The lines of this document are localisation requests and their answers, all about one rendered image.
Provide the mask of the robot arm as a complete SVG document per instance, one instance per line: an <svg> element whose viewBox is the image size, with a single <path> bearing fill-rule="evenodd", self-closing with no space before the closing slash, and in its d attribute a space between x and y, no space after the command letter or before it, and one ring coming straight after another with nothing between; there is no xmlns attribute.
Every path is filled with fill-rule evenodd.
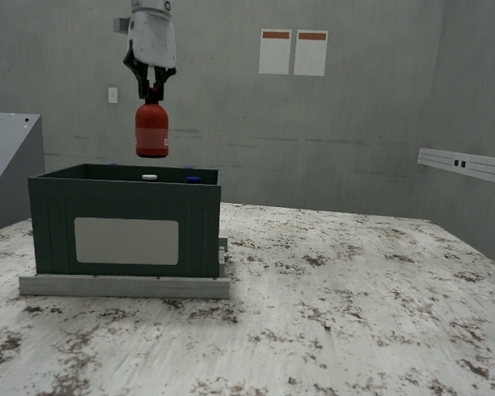
<svg viewBox="0 0 495 396"><path fill-rule="evenodd" d="M131 11L151 11L161 13L169 19L172 17L172 0L131 0ZM114 19L114 31L128 35L130 18Z"/></svg>

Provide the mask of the red labeled bottle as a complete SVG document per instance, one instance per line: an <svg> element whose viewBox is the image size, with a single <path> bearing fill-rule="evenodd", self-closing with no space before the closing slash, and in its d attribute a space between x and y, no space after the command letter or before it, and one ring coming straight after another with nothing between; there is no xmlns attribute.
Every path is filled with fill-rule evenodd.
<svg viewBox="0 0 495 396"><path fill-rule="evenodd" d="M168 155L168 116L158 104L157 88L149 88L149 99L136 111L135 147L140 158Z"/></svg>

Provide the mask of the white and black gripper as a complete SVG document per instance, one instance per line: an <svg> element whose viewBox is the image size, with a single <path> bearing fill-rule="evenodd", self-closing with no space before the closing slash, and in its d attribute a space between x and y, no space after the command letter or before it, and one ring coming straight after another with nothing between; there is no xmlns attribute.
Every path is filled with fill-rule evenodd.
<svg viewBox="0 0 495 396"><path fill-rule="evenodd" d="M139 99L149 99L148 68L154 68L153 88L158 89L158 100L163 101L164 83L177 73L175 35L168 16L151 11L131 15L123 64L138 80Z"/></svg>

